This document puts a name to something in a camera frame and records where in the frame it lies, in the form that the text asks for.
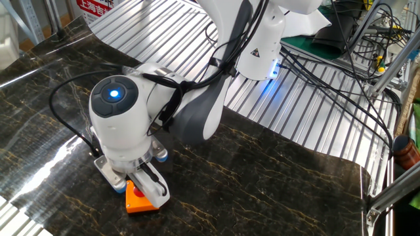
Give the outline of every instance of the metal frame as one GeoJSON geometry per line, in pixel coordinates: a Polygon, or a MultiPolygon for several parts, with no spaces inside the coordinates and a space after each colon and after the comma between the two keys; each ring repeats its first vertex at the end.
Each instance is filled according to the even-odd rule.
{"type": "Polygon", "coordinates": [[[58,14],[55,0],[44,0],[45,10],[51,25],[51,34],[55,34],[62,29],[60,15],[58,14]]]}
{"type": "Polygon", "coordinates": [[[394,2],[395,0],[378,0],[378,1],[374,1],[370,10],[367,12],[367,15],[365,16],[365,18],[363,19],[362,23],[360,24],[360,26],[358,27],[358,29],[356,30],[356,33],[354,35],[357,35],[356,37],[352,37],[352,39],[350,40],[350,53],[353,52],[354,48],[356,47],[356,45],[360,42],[361,38],[363,37],[363,35],[365,34],[366,30],[368,29],[368,26],[370,26],[373,22],[373,18],[376,16],[376,14],[379,12],[379,10],[381,10],[380,7],[377,7],[378,4],[381,3],[386,3],[388,5],[391,5],[392,2],[394,2]]]}
{"type": "Polygon", "coordinates": [[[11,2],[9,0],[0,0],[0,3],[3,4],[3,6],[6,8],[6,10],[10,13],[10,15],[16,20],[16,22],[19,24],[19,26],[22,28],[22,30],[25,32],[25,34],[29,37],[29,39],[32,41],[34,45],[37,45],[39,42],[41,42],[36,34],[34,34],[34,31],[31,31],[25,24],[25,22],[21,19],[21,17],[18,15],[18,13],[13,9],[11,2]]]}
{"type": "Polygon", "coordinates": [[[44,41],[44,33],[42,32],[41,24],[39,24],[38,17],[35,13],[35,10],[33,9],[32,0],[19,0],[19,3],[22,7],[29,28],[37,39],[36,43],[33,42],[34,45],[44,41]]]}
{"type": "Polygon", "coordinates": [[[371,88],[371,95],[376,97],[388,86],[396,74],[400,71],[402,66],[407,62],[408,55],[413,50],[416,50],[420,47],[420,28],[411,36],[407,45],[401,50],[401,52],[396,56],[392,64],[384,72],[381,79],[378,83],[371,88]]]}
{"type": "Polygon", "coordinates": [[[372,226],[378,216],[397,201],[420,187],[420,162],[386,187],[380,194],[372,198],[367,212],[367,224],[372,226]]]}
{"type": "Polygon", "coordinates": [[[70,16],[70,20],[74,20],[75,13],[74,13],[73,5],[72,5],[72,0],[66,0],[66,7],[67,7],[67,12],[70,16]]]}

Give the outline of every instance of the orange object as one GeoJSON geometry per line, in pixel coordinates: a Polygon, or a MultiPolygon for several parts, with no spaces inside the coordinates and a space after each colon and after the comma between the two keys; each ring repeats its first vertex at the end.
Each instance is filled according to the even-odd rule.
{"type": "Polygon", "coordinates": [[[127,190],[125,191],[125,208],[127,213],[145,212],[149,210],[159,210],[154,207],[144,194],[138,190],[131,180],[127,181],[127,190]]]}

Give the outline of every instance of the silver metal panel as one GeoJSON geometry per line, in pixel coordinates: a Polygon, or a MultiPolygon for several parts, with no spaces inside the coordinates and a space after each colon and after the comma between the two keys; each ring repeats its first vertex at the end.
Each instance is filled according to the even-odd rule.
{"type": "Polygon", "coordinates": [[[1,236],[52,236],[47,230],[0,197],[1,236]]]}
{"type": "MultiPolygon", "coordinates": [[[[214,50],[204,33],[210,22],[206,13],[190,1],[132,0],[118,5],[90,27],[96,36],[121,52],[141,62],[158,62],[197,81],[214,50]]],[[[217,39],[214,25],[208,33],[217,39]]],[[[335,88],[353,93],[351,98],[373,113],[368,102],[357,95],[361,89],[355,80],[322,64],[303,59],[300,62],[335,88]]],[[[385,137],[370,118],[343,98],[330,95],[385,137]]],[[[379,96],[374,104],[392,132],[396,112],[389,102],[387,96],[379,96]]],[[[276,79],[265,81],[252,81],[242,75],[232,78],[224,105],[304,147],[358,163],[373,178],[371,194],[376,195],[382,188],[387,147],[293,71],[282,68],[276,79]]]]}

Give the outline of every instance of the black marble surface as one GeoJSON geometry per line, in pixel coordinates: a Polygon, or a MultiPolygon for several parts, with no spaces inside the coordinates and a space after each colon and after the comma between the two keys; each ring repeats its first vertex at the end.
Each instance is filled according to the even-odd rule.
{"type": "MultiPolygon", "coordinates": [[[[52,88],[98,69],[138,62],[100,42],[82,19],[0,73],[0,195],[53,235],[362,235],[368,173],[307,150],[225,109],[217,133],[185,146],[159,133],[173,158],[163,173],[171,199],[159,212],[127,215],[88,155],[53,118],[52,88]]],[[[101,77],[60,90],[59,114],[89,135],[87,102],[101,77]]]]}

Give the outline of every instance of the black cable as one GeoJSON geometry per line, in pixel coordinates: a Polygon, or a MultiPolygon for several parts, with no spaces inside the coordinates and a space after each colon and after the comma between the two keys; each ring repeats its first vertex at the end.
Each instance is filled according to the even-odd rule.
{"type": "Polygon", "coordinates": [[[211,26],[211,24],[213,24],[213,22],[210,22],[206,27],[205,27],[205,29],[204,29],[204,34],[205,34],[205,37],[208,39],[208,40],[210,40],[210,41],[212,41],[212,42],[214,42],[214,43],[217,43],[217,40],[214,40],[214,39],[212,39],[212,38],[210,38],[210,36],[209,36],[209,34],[208,34],[208,32],[207,32],[207,30],[209,29],[209,26],[211,26]]]}
{"type": "MultiPolygon", "coordinates": [[[[286,55],[284,55],[284,54],[282,54],[282,53],[280,53],[284,58],[285,58],[285,60],[287,61],[287,62],[289,62],[289,64],[292,66],[292,67],[294,67],[295,69],[297,69],[297,70],[299,70],[288,58],[287,58],[287,56],[286,55]]],[[[290,57],[290,58],[292,58],[292,60],[294,61],[295,60],[295,58],[293,57],[293,55],[292,54],[288,54],[288,56],[290,57]]],[[[302,73],[302,75],[305,77],[305,79],[308,79],[309,81],[311,81],[312,82],[312,84],[314,85],[314,86],[316,86],[316,87],[319,87],[319,85],[317,85],[316,84],[316,82],[320,82],[320,81],[318,81],[318,80],[314,80],[314,78],[311,78],[311,76],[307,76],[305,73],[302,73]]],[[[325,83],[325,84],[323,84],[325,87],[327,87],[328,89],[330,89],[330,90],[332,90],[333,92],[336,92],[337,94],[338,93],[340,93],[338,90],[336,90],[335,88],[333,88],[331,85],[329,85],[329,84],[327,84],[327,83],[325,83]]],[[[341,104],[339,104],[337,101],[336,101],[336,99],[334,99],[331,95],[329,95],[325,90],[322,90],[322,89],[320,89],[320,91],[322,92],[322,93],[324,93],[325,94],[325,96],[327,96],[335,105],[337,105],[339,108],[341,108],[344,112],[346,112],[346,113],[348,113],[353,119],[355,119],[356,121],[358,121],[360,124],[362,124],[362,125],[364,125],[368,130],[370,130],[374,135],[376,135],[376,136],[378,136],[378,138],[379,139],[381,139],[382,141],[384,141],[384,143],[386,144],[386,145],[388,145],[388,142],[384,139],[384,138],[382,138],[382,136],[381,135],[379,135],[378,133],[376,133],[372,128],[370,128],[367,124],[365,124],[363,121],[361,121],[359,118],[357,118],[355,115],[353,115],[349,110],[347,110],[344,106],[342,106],[341,104]]],[[[343,97],[344,98],[348,98],[348,101],[350,102],[350,103],[355,103],[354,101],[352,101],[349,97],[347,97],[347,96],[345,96],[344,94],[343,94],[343,97]]],[[[362,112],[364,112],[366,115],[367,114],[370,114],[369,112],[367,112],[365,109],[360,109],[362,112]]]]}
{"type": "Polygon", "coordinates": [[[157,174],[153,173],[153,171],[150,169],[150,167],[146,164],[146,163],[142,163],[140,165],[140,168],[147,174],[149,175],[150,179],[155,182],[158,183],[160,186],[163,187],[163,193],[162,196],[166,196],[168,193],[168,190],[166,189],[165,185],[163,185],[162,182],[160,182],[159,180],[159,176],[157,176],[157,174]]]}
{"type": "MultiPolygon", "coordinates": [[[[338,18],[338,17],[339,17],[339,15],[338,15],[338,13],[337,13],[337,9],[336,9],[336,7],[335,7],[335,5],[334,5],[334,1],[333,1],[333,0],[330,0],[330,1],[331,1],[331,5],[333,6],[334,10],[336,11],[335,15],[336,15],[336,17],[338,18]]],[[[389,8],[391,18],[393,18],[393,15],[392,15],[392,9],[391,9],[391,7],[390,7],[388,4],[386,4],[386,3],[379,3],[379,4],[377,5],[377,7],[378,7],[378,6],[381,6],[381,5],[387,6],[387,7],[389,8]]],[[[340,33],[341,33],[341,36],[343,37],[343,40],[344,40],[344,42],[345,42],[345,47],[347,48],[348,59],[350,60],[350,64],[351,64],[351,66],[352,66],[352,70],[353,70],[353,72],[354,72],[354,76],[356,77],[356,82],[357,82],[357,84],[359,85],[360,90],[362,91],[363,95],[366,97],[367,102],[368,102],[368,103],[369,103],[369,105],[372,107],[372,109],[374,110],[374,112],[377,114],[377,118],[378,118],[378,120],[380,120],[380,123],[379,123],[379,122],[377,122],[377,123],[378,123],[378,125],[379,125],[380,127],[382,127],[382,129],[385,131],[385,133],[386,133],[386,134],[387,134],[387,136],[388,136],[388,147],[389,147],[389,155],[388,155],[388,158],[390,159],[390,158],[392,157],[392,136],[391,136],[391,134],[390,134],[390,132],[389,132],[389,130],[388,130],[387,125],[386,125],[386,124],[385,124],[385,122],[383,121],[382,117],[379,115],[379,112],[376,110],[376,108],[375,108],[375,106],[372,104],[371,100],[368,98],[367,94],[365,93],[365,91],[364,91],[364,89],[363,89],[362,84],[360,83],[359,79],[357,78],[356,68],[354,67],[354,62],[353,62],[353,59],[352,59],[351,53],[350,53],[350,51],[349,51],[349,50],[350,50],[350,47],[348,46],[348,43],[347,43],[346,37],[345,37],[345,35],[344,35],[343,27],[341,26],[340,21],[338,21],[338,24],[339,24],[339,28],[340,28],[340,33]]]]}
{"type": "Polygon", "coordinates": [[[49,96],[49,107],[50,110],[52,112],[52,114],[57,118],[58,121],[60,121],[60,123],[62,123],[65,127],[67,127],[69,130],[71,130],[75,135],[77,135],[79,138],[81,138],[91,149],[92,151],[92,155],[94,157],[99,157],[99,152],[97,152],[97,150],[95,149],[95,147],[92,145],[92,143],[86,139],[81,133],[79,133],[75,128],[73,128],[71,125],[69,125],[67,122],[65,122],[65,120],[63,120],[63,118],[61,118],[59,116],[59,114],[57,114],[57,112],[54,109],[54,105],[53,105],[53,99],[54,99],[54,95],[56,94],[56,92],[63,87],[64,85],[67,85],[68,83],[75,81],[77,79],[81,79],[84,78],[86,76],[90,76],[90,75],[98,75],[98,74],[109,74],[109,73],[115,73],[115,72],[119,72],[119,71],[115,71],[115,70],[108,70],[108,71],[93,71],[93,72],[88,72],[88,73],[84,73],[81,75],[78,75],[76,77],[73,77],[71,79],[68,79],[66,81],[64,81],[63,83],[59,84],[57,87],[55,87],[52,92],[50,93],[49,96]]]}
{"type": "MultiPolygon", "coordinates": [[[[219,46],[216,48],[216,50],[213,52],[212,56],[214,56],[215,52],[217,50],[219,50],[222,46],[225,46],[229,43],[232,43],[234,41],[237,41],[242,35],[244,35],[245,37],[243,37],[243,39],[238,43],[238,46],[232,51],[232,54],[227,58],[226,60],[226,65],[232,64],[236,61],[236,59],[238,58],[238,56],[242,53],[242,51],[246,48],[246,46],[248,45],[248,43],[252,40],[255,32],[257,31],[261,20],[263,19],[265,10],[268,6],[268,0],[260,0],[259,5],[257,6],[257,9],[255,11],[255,14],[253,16],[253,19],[251,20],[251,24],[249,25],[249,27],[247,28],[247,30],[245,31],[245,33],[239,35],[238,37],[236,37],[235,39],[230,40],[227,43],[224,43],[223,45],[219,46]]],[[[199,83],[196,83],[195,85],[191,86],[190,90],[192,89],[201,89],[203,87],[206,87],[208,85],[210,85],[211,83],[214,82],[214,80],[223,72],[223,68],[219,68],[214,74],[210,75],[206,80],[204,81],[200,81],[199,83]]]]}
{"type": "Polygon", "coordinates": [[[169,87],[172,89],[175,89],[174,93],[179,92],[179,101],[178,104],[176,106],[176,108],[174,109],[174,112],[172,112],[171,116],[169,116],[169,119],[166,120],[157,130],[155,130],[154,132],[150,133],[151,129],[152,129],[152,125],[155,123],[156,119],[159,118],[159,116],[163,113],[163,111],[167,108],[167,106],[169,105],[170,101],[167,102],[161,109],[160,111],[157,113],[157,115],[154,117],[154,119],[152,120],[152,122],[150,123],[150,126],[148,128],[148,132],[147,135],[148,136],[152,136],[155,133],[157,133],[159,130],[161,130],[165,125],[167,125],[170,121],[171,121],[171,117],[173,117],[175,115],[175,113],[177,112],[179,106],[181,105],[182,102],[182,97],[184,97],[184,93],[182,91],[182,87],[180,84],[178,84],[176,81],[174,81],[171,78],[168,77],[162,77],[159,75],[152,75],[152,74],[147,74],[147,73],[143,73],[142,76],[145,79],[148,79],[152,82],[155,82],[159,85],[163,85],[165,87],[169,87]]]}

